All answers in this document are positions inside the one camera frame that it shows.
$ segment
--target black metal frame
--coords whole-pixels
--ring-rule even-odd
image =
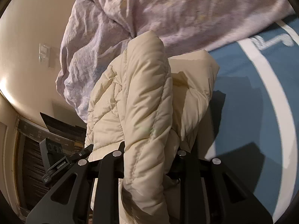
[[[92,147],[83,151],[86,157],[92,152]],[[88,162],[81,156],[71,158],[65,164],[71,166],[70,169],[34,207],[26,223],[85,224],[95,178],[98,178],[98,184],[93,223],[119,223],[118,179],[124,177],[123,155],[124,142],[118,151],[109,153],[102,160]],[[207,216],[211,224],[273,223],[271,215],[257,198],[217,158],[211,162],[199,160],[180,150],[168,176],[180,180],[181,224],[207,223]]]
[[[61,145],[59,143],[54,143],[55,142],[46,138],[39,144],[41,157],[46,171],[42,180],[47,187],[53,186],[78,160],[88,157],[93,149],[93,145],[91,144],[81,152],[75,153],[72,156],[66,156],[62,153]],[[60,151],[55,151],[54,149],[49,150],[49,144],[57,146],[56,148],[60,149]]]

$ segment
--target silver bolt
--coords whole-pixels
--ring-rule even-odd
[[[213,164],[219,165],[221,163],[221,160],[219,158],[213,158],[212,162]]]
[[[113,156],[121,156],[121,151],[114,151],[112,153]]]
[[[87,163],[86,159],[81,159],[78,161],[79,166],[84,166]]]
[[[179,150],[178,155],[179,156],[186,156],[186,152],[184,150]]]

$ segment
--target crumpled bedsheet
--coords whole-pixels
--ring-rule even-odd
[[[210,51],[293,12],[287,0],[76,0],[56,88],[86,122],[95,83],[132,38],[155,31],[167,57]]]

